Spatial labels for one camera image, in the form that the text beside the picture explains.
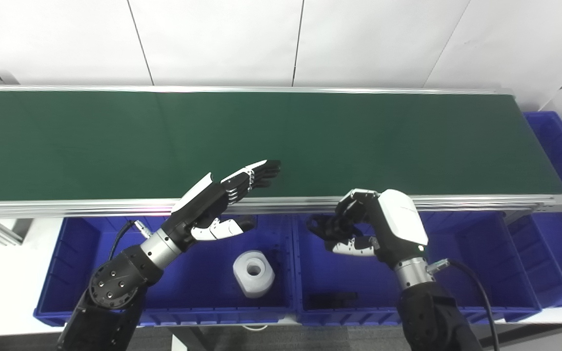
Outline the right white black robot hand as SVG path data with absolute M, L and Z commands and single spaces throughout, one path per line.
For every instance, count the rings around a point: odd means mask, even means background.
M 403 262 L 424 258 L 428 237 L 410 196 L 394 189 L 383 193 L 352 189 L 335 209 L 334 229 L 344 236 L 327 248 L 333 253 L 367 257 L 395 270 Z

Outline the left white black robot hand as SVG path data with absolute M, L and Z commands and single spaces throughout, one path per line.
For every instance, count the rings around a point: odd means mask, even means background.
M 184 253 L 198 241 L 229 238 L 256 228 L 253 215 L 226 221 L 220 221 L 220 216 L 253 189 L 269 187 L 280 171 L 279 160 L 261 160 L 220 181 L 206 174 L 174 205 L 161 225 L 163 233 Z

